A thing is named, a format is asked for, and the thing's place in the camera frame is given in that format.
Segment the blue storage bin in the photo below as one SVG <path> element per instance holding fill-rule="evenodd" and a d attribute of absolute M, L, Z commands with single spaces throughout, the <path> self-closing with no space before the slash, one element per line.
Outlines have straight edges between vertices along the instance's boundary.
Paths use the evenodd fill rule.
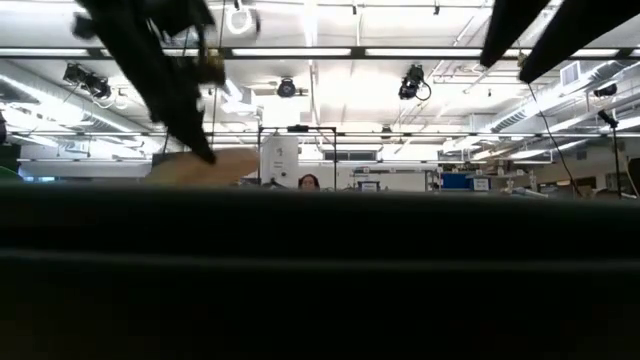
<path fill-rule="evenodd" d="M 473 189 L 473 179 L 469 178 L 466 173 L 442 173 L 441 188 L 443 190 L 469 191 Z"/>

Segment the silver ventilation duct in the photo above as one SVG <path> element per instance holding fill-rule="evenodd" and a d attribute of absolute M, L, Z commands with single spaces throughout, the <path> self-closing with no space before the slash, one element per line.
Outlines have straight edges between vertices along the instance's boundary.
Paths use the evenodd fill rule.
<path fill-rule="evenodd" d="M 534 117 L 540 110 L 549 110 L 594 90 L 639 65 L 640 61 L 637 60 L 608 60 L 602 63 L 574 61 L 561 69 L 558 80 L 529 92 L 524 100 L 498 113 L 482 132 L 501 132 Z"/>
<path fill-rule="evenodd" d="M 0 60 L 0 80 L 32 95 L 47 110 L 52 110 L 53 115 L 79 115 L 84 112 L 123 132 L 149 132 L 147 127 L 129 120 L 111 109 L 102 108 L 91 98 L 80 96 L 78 90 L 55 85 L 9 61 Z"/>

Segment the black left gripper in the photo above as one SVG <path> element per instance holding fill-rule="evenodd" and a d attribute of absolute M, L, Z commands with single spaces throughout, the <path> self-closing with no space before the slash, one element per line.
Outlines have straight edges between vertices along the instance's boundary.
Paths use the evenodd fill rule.
<path fill-rule="evenodd" d="M 75 16 L 78 38 L 98 38 L 143 98 L 153 122 L 214 164 L 199 108 L 199 84 L 222 85 L 224 61 L 211 53 L 208 32 L 216 21 L 205 0 L 75 0 L 85 11 Z M 164 46 L 195 32 L 196 55 L 169 56 Z"/>

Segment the grey translucent plastic plate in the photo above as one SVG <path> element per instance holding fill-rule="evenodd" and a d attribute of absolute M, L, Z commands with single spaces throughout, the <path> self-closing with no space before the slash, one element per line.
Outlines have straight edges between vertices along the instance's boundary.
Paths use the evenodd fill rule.
<path fill-rule="evenodd" d="M 259 153 L 249 148 L 220 149 L 208 163 L 192 153 L 182 153 L 152 168 L 142 182 L 165 186 L 229 186 L 256 172 Z"/>

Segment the white cabinet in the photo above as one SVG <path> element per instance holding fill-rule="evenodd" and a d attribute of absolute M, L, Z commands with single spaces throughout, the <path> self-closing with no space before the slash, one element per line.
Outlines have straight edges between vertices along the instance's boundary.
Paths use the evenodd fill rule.
<path fill-rule="evenodd" d="M 273 135 L 261 145 L 260 179 L 262 183 L 276 183 L 296 188 L 299 175 L 299 144 L 292 136 Z"/>

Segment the black rectangular stand frame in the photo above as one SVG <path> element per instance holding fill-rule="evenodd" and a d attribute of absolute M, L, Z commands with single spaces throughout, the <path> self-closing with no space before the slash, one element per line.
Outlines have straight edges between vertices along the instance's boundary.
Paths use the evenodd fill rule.
<path fill-rule="evenodd" d="M 298 139 L 299 144 L 299 175 L 298 179 L 302 175 L 300 171 L 300 141 L 305 139 L 318 139 L 325 138 L 326 142 L 329 142 L 333 146 L 333 188 L 337 187 L 337 164 L 338 164 L 338 156 L 337 156 L 337 138 L 338 132 L 335 127 L 317 127 L 317 126 L 308 126 L 308 125 L 291 125 L 291 126 L 276 126 L 276 127 L 265 127 L 259 126 L 257 135 L 256 135 L 256 148 L 259 153 L 259 163 L 261 167 L 260 157 L 261 157 L 261 145 L 265 141 L 266 138 L 273 135 L 281 135 L 281 136 L 292 136 Z M 260 167 L 256 172 L 256 181 L 259 186 L 265 186 L 269 184 L 271 187 L 279 187 L 279 188 L 289 188 L 282 186 L 275 181 L 270 183 L 262 183 L 260 179 Z"/>

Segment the white round ceiling fixture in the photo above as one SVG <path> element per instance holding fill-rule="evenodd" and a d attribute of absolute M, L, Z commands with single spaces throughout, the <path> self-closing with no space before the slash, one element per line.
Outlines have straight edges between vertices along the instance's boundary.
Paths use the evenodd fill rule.
<path fill-rule="evenodd" d="M 262 24 L 255 1 L 232 0 L 232 4 L 226 8 L 225 25 L 233 35 L 257 37 Z"/>

